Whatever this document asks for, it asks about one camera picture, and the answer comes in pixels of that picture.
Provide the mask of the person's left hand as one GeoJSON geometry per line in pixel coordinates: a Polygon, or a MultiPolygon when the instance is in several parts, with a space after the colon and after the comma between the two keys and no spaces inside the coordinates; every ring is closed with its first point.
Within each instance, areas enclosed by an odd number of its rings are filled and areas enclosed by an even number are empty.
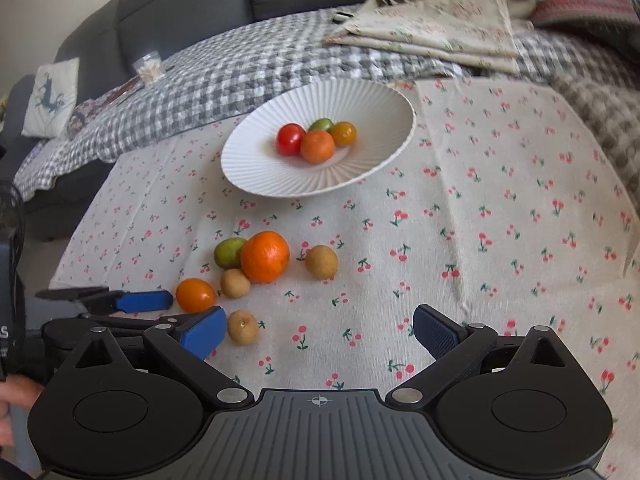
{"type": "Polygon", "coordinates": [[[13,445],[13,432],[9,414],[10,408],[30,410],[43,392],[43,385],[22,375],[9,375],[0,382],[0,445],[13,445]]]}

